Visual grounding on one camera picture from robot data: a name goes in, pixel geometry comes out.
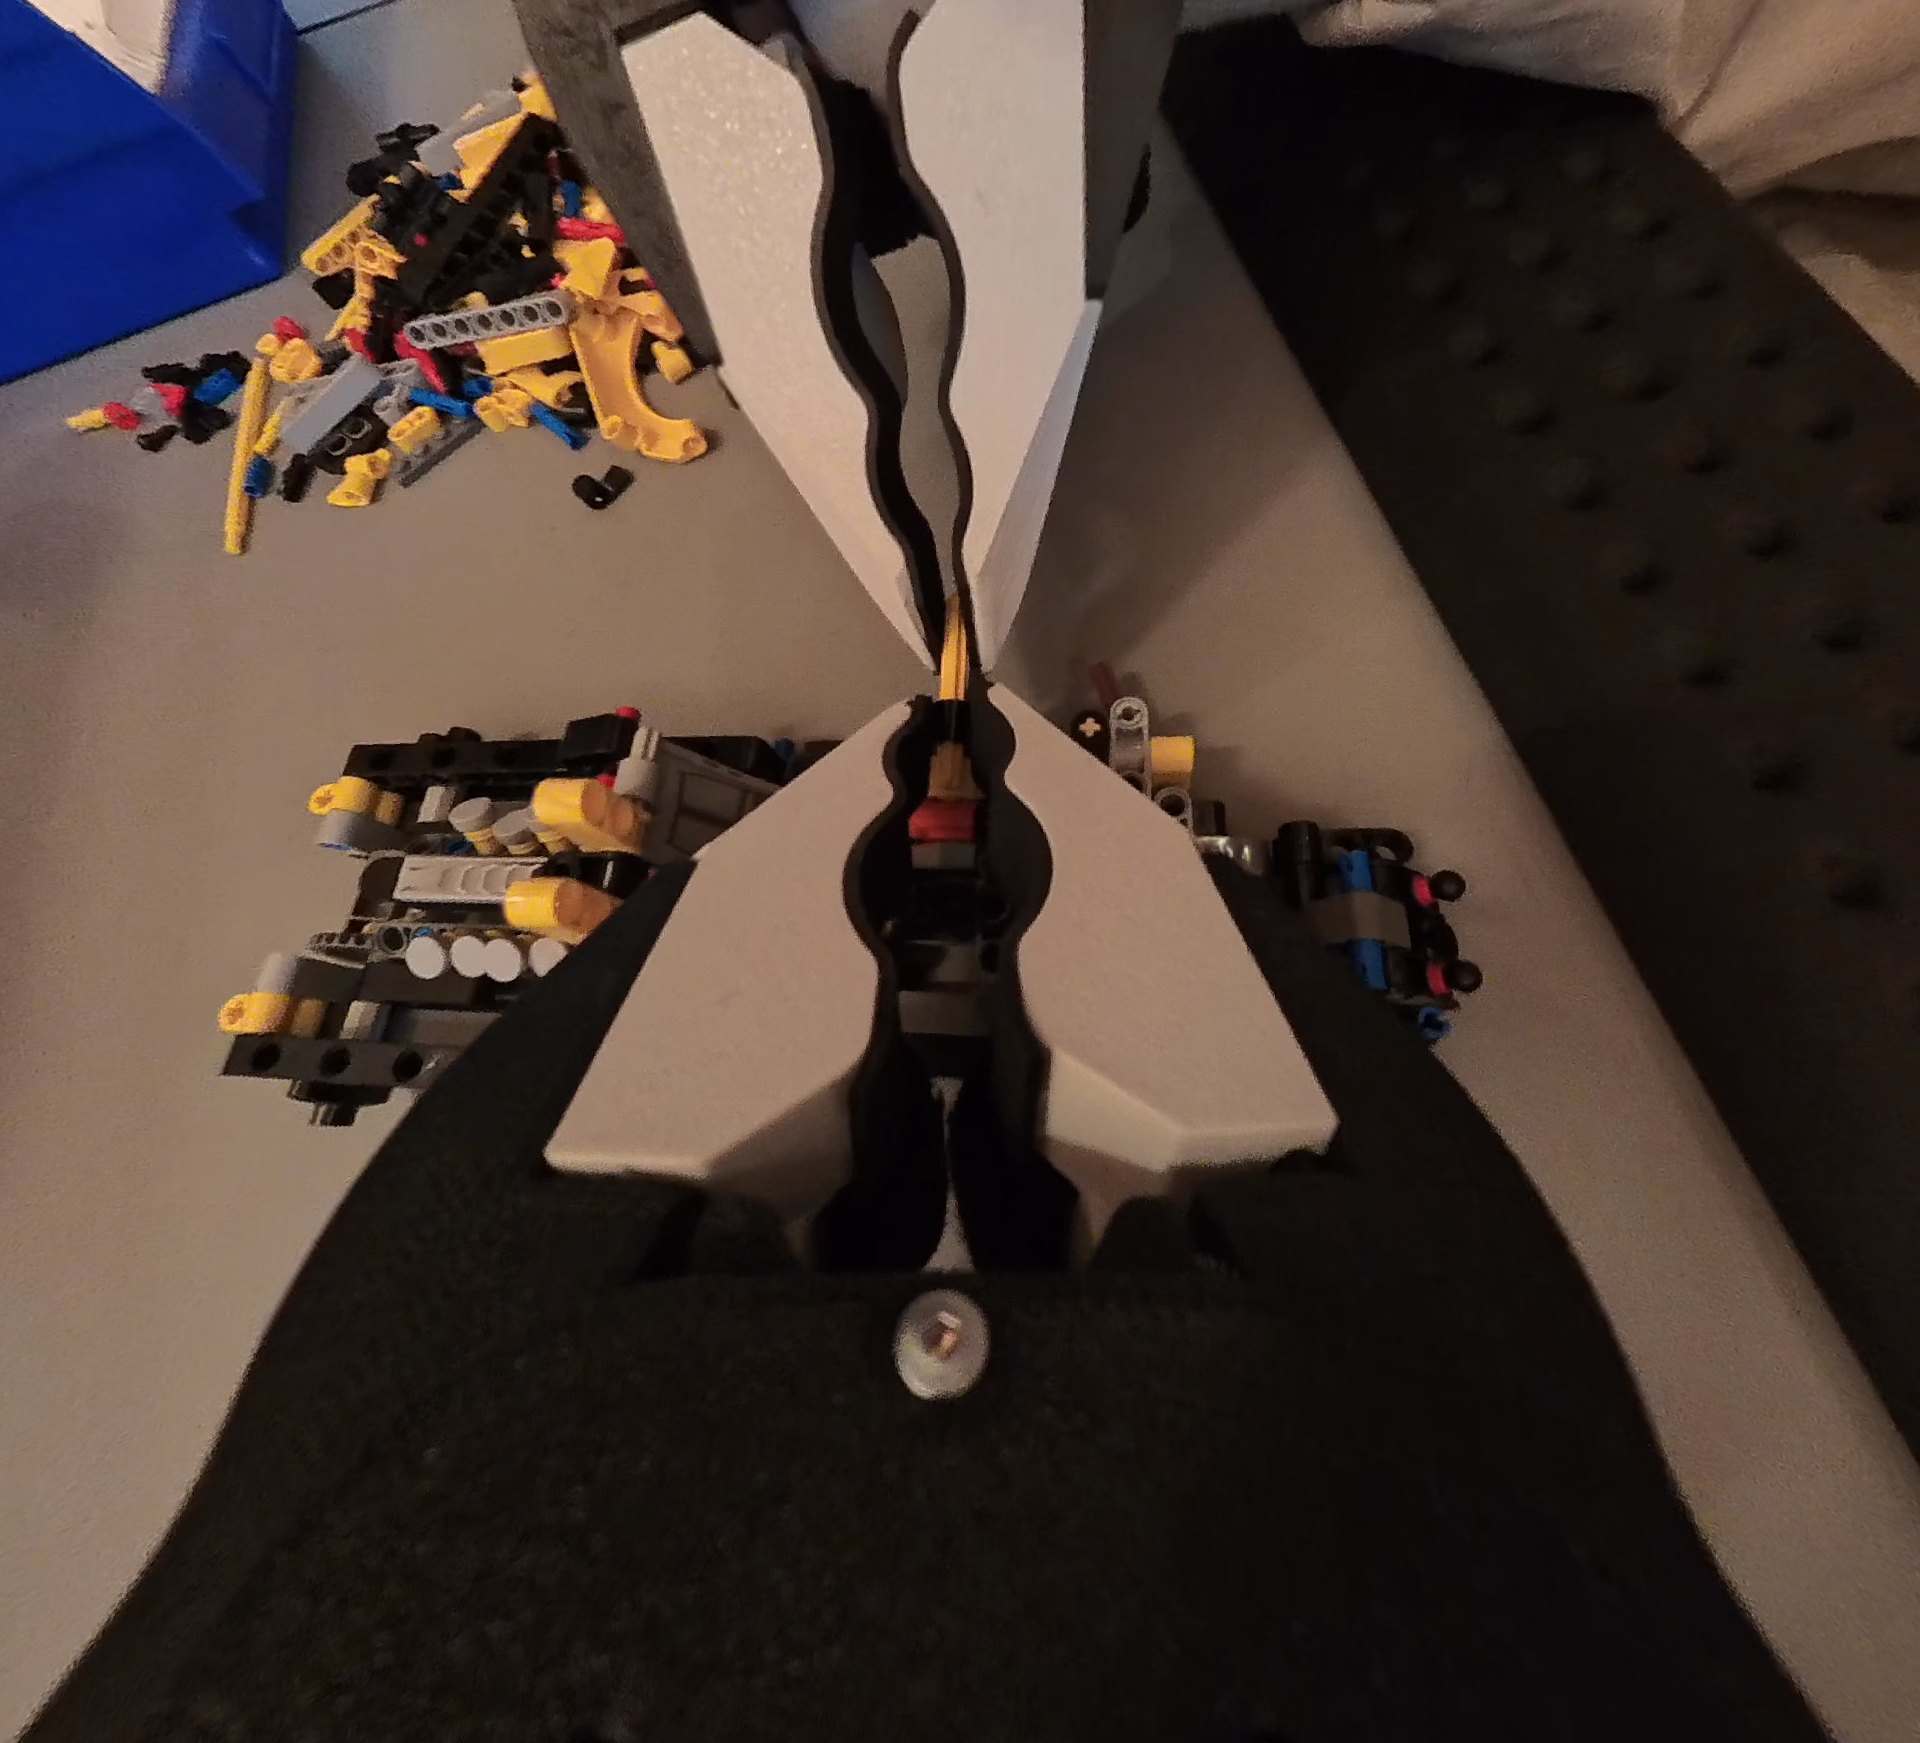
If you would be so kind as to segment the partly built toy car chassis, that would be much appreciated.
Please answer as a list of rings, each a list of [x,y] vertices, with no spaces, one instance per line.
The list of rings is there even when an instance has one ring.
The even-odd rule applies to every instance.
[[[1150,723],[1150,703],[1095,661],[1065,728],[1197,850],[1307,915],[1414,1035],[1442,1043],[1480,986],[1450,919],[1469,883],[1428,866],[1402,827],[1285,821],[1275,837],[1236,837],[1226,806],[1192,791],[1194,738]],[[833,750],[669,738],[638,707],[571,721],[550,738],[448,725],[353,745],[306,806],[316,840],[359,866],[353,901],[223,999],[223,1077],[283,1082],[320,1128],[423,1093],[651,876],[690,864]]]

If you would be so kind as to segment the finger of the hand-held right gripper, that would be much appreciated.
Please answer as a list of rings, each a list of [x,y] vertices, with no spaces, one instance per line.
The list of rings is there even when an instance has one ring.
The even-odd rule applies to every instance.
[[[1085,0],[932,0],[902,37],[909,174],[948,262],[943,410],[965,465],[954,574],[1002,650],[1101,298],[1085,273]]]
[[[799,43],[751,43],[690,11],[628,42],[620,64],[726,395],[918,661],[937,666],[947,581],[902,465],[903,363],[861,312],[877,273]]]

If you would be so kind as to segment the person's beige jacket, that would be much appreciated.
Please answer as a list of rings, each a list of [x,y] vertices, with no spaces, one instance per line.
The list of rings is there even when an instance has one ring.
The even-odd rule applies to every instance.
[[[1749,206],[1917,376],[1917,197],[1785,189]]]

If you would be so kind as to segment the blue plastic bin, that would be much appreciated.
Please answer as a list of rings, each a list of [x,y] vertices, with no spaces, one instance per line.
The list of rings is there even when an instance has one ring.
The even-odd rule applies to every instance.
[[[3,380],[270,280],[296,33],[283,0],[180,0],[148,93],[3,0]]]

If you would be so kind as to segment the black perforated panel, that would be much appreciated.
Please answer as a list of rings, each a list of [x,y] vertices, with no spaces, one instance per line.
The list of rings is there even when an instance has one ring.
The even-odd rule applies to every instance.
[[[1917,1443],[1917,384],[1644,99],[1279,19],[1164,115]]]

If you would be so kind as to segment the pile of building bricks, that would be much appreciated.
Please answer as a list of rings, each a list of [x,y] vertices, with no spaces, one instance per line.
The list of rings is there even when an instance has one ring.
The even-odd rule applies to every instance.
[[[249,552],[266,499],[368,508],[480,435],[609,452],[571,482],[591,512],[631,491],[633,458],[707,455],[707,430],[647,391],[694,376],[685,325],[537,71],[445,127],[378,131],[346,189],[346,213],[299,256],[328,310],[320,334],[273,314],[249,351],[152,363],[64,428],[149,455],[231,439],[225,553]]]

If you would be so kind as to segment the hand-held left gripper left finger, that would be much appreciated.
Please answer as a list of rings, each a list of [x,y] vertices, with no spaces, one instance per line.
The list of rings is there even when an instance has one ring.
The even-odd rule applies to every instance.
[[[909,808],[928,711],[883,707],[690,859],[548,1136],[559,1173],[761,1205],[825,1267],[929,1260],[943,1115],[856,874]]]

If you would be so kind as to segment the thin yellow brick axle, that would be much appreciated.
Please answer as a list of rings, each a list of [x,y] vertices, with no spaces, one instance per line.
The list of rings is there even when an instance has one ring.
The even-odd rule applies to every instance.
[[[937,804],[970,804],[977,799],[977,780],[970,769],[970,629],[965,617],[965,600],[947,600],[947,634],[943,634],[943,661],[939,661],[939,741],[929,758],[929,791],[928,796]]]

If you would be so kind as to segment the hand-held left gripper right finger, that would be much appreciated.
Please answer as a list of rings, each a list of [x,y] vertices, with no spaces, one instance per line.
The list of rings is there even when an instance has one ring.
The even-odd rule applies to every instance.
[[[1329,1152],[1325,1082],[1188,827],[1015,692],[983,692],[977,725],[1010,733],[994,806],[1044,843],[1010,973],[1044,1061],[1031,1143],[1074,1191],[1066,1254],[1089,1260],[1131,1202]]]

